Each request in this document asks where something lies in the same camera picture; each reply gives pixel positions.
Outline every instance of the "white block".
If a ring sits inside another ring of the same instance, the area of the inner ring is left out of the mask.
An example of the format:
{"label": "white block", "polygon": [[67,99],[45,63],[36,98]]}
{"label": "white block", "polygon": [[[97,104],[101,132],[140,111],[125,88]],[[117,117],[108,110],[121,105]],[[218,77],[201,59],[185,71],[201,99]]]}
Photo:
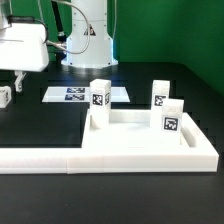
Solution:
{"label": "white block", "polygon": [[169,98],[170,81],[154,80],[152,86],[150,127],[161,130],[162,105],[164,99]]}
{"label": "white block", "polygon": [[163,100],[169,98],[170,81],[154,80],[152,86],[151,109],[162,110]]}
{"label": "white block", "polygon": [[5,108],[12,99],[12,91],[9,86],[0,87],[0,108]]}
{"label": "white block", "polygon": [[167,136],[167,141],[180,143],[184,101],[165,99],[162,106],[162,131]]}
{"label": "white block", "polygon": [[111,110],[111,81],[95,79],[90,83],[91,125],[103,128],[109,124]]}

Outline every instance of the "green wall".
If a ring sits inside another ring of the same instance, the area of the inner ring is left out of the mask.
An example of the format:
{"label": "green wall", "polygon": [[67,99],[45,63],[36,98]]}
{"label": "green wall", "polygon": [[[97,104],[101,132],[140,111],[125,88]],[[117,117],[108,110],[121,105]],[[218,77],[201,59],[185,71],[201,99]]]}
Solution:
{"label": "green wall", "polygon": [[[224,96],[223,0],[117,1],[115,57],[119,61],[182,63]],[[41,2],[50,38],[56,39],[50,0]],[[111,33],[113,0],[108,3]],[[36,0],[12,0],[12,6],[14,14],[39,17]],[[60,9],[69,34],[69,9]]]}

